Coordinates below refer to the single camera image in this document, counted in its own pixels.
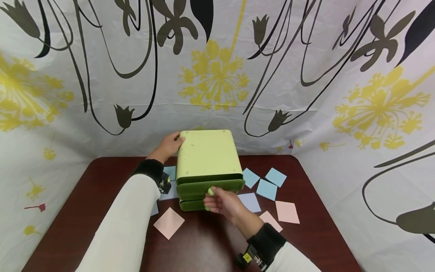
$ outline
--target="sticky note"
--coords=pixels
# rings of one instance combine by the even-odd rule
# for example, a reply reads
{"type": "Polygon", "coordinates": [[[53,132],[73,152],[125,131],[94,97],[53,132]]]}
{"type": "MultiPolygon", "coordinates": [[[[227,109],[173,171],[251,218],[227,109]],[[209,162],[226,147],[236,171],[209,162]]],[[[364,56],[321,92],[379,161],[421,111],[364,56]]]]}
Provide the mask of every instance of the sticky note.
{"type": "Polygon", "coordinates": [[[276,229],[277,232],[282,231],[282,227],[276,222],[276,220],[273,218],[273,216],[266,211],[264,214],[260,215],[261,220],[263,220],[264,223],[269,223],[276,229]]]}
{"type": "Polygon", "coordinates": [[[255,185],[255,183],[257,183],[260,177],[248,168],[245,168],[245,170],[243,170],[243,179],[245,180],[245,185],[252,189],[252,187],[255,185]]]}
{"type": "Polygon", "coordinates": [[[154,203],[153,209],[151,210],[151,216],[159,213],[159,208],[157,207],[157,202],[154,203]]]}
{"type": "Polygon", "coordinates": [[[267,182],[264,179],[260,179],[260,182],[258,183],[258,187],[257,187],[257,194],[267,199],[270,199],[272,201],[275,201],[277,189],[278,187],[276,185],[271,184],[270,182],[267,182]]]}
{"type": "Polygon", "coordinates": [[[177,167],[176,166],[166,166],[163,168],[163,172],[169,175],[170,181],[176,180],[177,167]]]}
{"type": "Polygon", "coordinates": [[[169,190],[168,194],[160,194],[160,198],[159,198],[160,201],[178,198],[177,182],[171,181],[170,184],[171,184],[171,189],[169,190]]]}
{"type": "Polygon", "coordinates": [[[254,193],[238,195],[243,205],[251,212],[261,212],[260,205],[258,204],[257,197],[254,193]]]}
{"type": "Polygon", "coordinates": [[[154,223],[154,227],[160,231],[166,239],[170,239],[184,223],[184,219],[173,209],[168,210],[154,223]]]}
{"type": "Polygon", "coordinates": [[[269,170],[269,173],[265,177],[265,179],[277,185],[279,188],[281,188],[286,178],[287,178],[286,175],[276,170],[275,168],[271,168],[269,170]]]}
{"type": "Polygon", "coordinates": [[[276,201],[275,204],[279,221],[300,224],[294,203],[276,201]]]}

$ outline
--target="white curtain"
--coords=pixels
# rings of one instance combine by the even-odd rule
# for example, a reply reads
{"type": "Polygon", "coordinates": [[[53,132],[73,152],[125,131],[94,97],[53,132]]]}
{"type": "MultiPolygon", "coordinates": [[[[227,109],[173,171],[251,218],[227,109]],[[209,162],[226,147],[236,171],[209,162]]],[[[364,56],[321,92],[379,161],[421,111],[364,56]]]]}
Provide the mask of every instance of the white curtain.
{"type": "Polygon", "coordinates": [[[93,159],[222,128],[240,154],[296,156],[366,271],[432,270],[435,0],[0,7],[2,270],[93,159]]]}

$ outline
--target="wrist strap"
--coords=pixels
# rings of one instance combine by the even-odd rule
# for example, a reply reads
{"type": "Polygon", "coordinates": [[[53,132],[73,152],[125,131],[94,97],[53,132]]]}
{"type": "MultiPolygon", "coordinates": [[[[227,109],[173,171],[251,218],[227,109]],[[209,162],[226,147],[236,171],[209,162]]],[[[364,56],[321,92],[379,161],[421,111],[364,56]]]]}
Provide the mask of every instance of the wrist strap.
{"type": "Polygon", "coordinates": [[[156,184],[159,184],[163,174],[163,164],[154,159],[141,161],[131,175],[136,174],[147,175],[152,178],[156,184]]]}
{"type": "Polygon", "coordinates": [[[256,235],[248,239],[248,244],[257,250],[257,256],[270,266],[286,240],[269,223],[265,223],[256,235]]]}

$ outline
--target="yellow flower print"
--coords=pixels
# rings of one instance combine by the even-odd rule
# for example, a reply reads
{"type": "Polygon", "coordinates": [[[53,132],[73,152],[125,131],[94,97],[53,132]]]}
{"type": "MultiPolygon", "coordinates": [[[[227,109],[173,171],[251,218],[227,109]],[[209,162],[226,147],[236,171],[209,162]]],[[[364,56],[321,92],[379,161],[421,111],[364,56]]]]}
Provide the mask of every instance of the yellow flower print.
{"type": "Polygon", "coordinates": [[[303,144],[305,141],[301,141],[300,139],[296,139],[296,140],[294,141],[294,143],[296,144],[297,147],[301,147],[302,144],[303,144]]]}
{"type": "Polygon", "coordinates": [[[26,193],[26,196],[30,198],[30,200],[34,201],[38,198],[38,195],[45,190],[45,188],[43,188],[41,185],[36,185],[30,176],[29,181],[32,184],[32,190],[26,193]]]}
{"type": "Polygon", "coordinates": [[[25,227],[24,234],[25,235],[32,235],[32,234],[42,235],[42,233],[36,231],[36,228],[34,225],[29,225],[29,226],[25,227]]]}
{"type": "Polygon", "coordinates": [[[48,125],[74,99],[72,92],[62,91],[63,81],[38,74],[29,60],[13,58],[9,63],[0,53],[0,129],[4,132],[48,125]]]}
{"type": "Polygon", "coordinates": [[[53,136],[51,136],[51,140],[50,140],[50,145],[48,147],[44,148],[44,158],[48,161],[52,161],[54,160],[54,158],[56,157],[56,152],[55,150],[51,147],[52,143],[53,143],[53,139],[56,136],[56,133],[53,133],[53,136]]]}
{"type": "Polygon", "coordinates": [[[323,151],[328,151],[330,148],[336,148],[336,147],[343,146],[343,145],[345,145],[345,144],[330,145],[328,142],[321,142],[321,143],[319,144],[320,148],[321,148],[323,151]]]}
{"type": "Polygon", "coordinates": [[[44,148],[44,158],[48,161],[54,160],[56,157],[56,152],[51,148],[44,148]]]}
{"type": "Polygon", "coordinates": [[[385,140],[384,146],[389,149],[397,149],[405,144],[401,136],[389,134],[385,140]]]}
{"type": "Polygon", "coordinates": [[[360,149],[370,146],[396,149],[405,144],[401,132],[421,130],[422,114],[409,110],[424,107],[431,96],[412,91],[435,70],[432,68],[416,82],[402,79],[403,68],[396,67],[387,75],[376,73],[367,86],[355,86],[344,97],[348,103],[335,107],[332,124],[337,133],[346,133],[360,142],[360,149]]]}
{"type": "Polygon", "coordinates": [[[422,130],[421,123],[423,123],[422,114],[415,114],[415,112],[411,111],[408,119],[402,122],[400,128],[404,133],[411,134],[416,129],[422,130]]]}
{"type": "Polygon", "coordinates": [[[181,84],[188,84],[178,93],[183,98],[190,97],[192,105],[200,105],[201,110],[224,110],[236,107],[246,100],[245,89],[250,82],[241,73],[243,60],[233,58],[233,50],[240,30],[246,0],[242,0],[239,20],[231,48],[220,48],[215,40],[208,40],[204,51],[192,52],[192,68],[182,67],[181,84]]]}

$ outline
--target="tabletop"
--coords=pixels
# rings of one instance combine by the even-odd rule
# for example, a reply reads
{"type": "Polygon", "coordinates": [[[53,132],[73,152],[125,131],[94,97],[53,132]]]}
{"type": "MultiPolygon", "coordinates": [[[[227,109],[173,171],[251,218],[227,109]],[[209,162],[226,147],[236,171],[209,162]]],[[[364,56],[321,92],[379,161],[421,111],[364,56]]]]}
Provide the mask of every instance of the tabletop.
{"type": "MultiPolygon", "coordinates": [[[[240,156],[242,169],[260,177],[274,167],[287,175],[276,200],[296,205],[300,225],[278,222],[281,234],[322,272],[361,271],[340,232],[296,158],[290,155],[240,156]]],[[[23,272],[75,271],[113,200],[144,157],[98,158],[91,162],[47,230],[23,272]]],[[[165,165],[176,165],[170,158],[165,165]]],[[[244,187],[240,193],[255,192],[244,187]]],[[[275,203],[257,195],[263,212],[277,219],[275,203]]],[[[239,271],[234,258],[247,243],[223,216],[207,211],[182,212],[178,199],[158,201],[159,214],[150,218],[141,271],[239,271]],[[184,219],[167,240],[153,224],[169,208],[184,219]]],[[[251,263],[248,272],[260,269],[251,263]]]]}

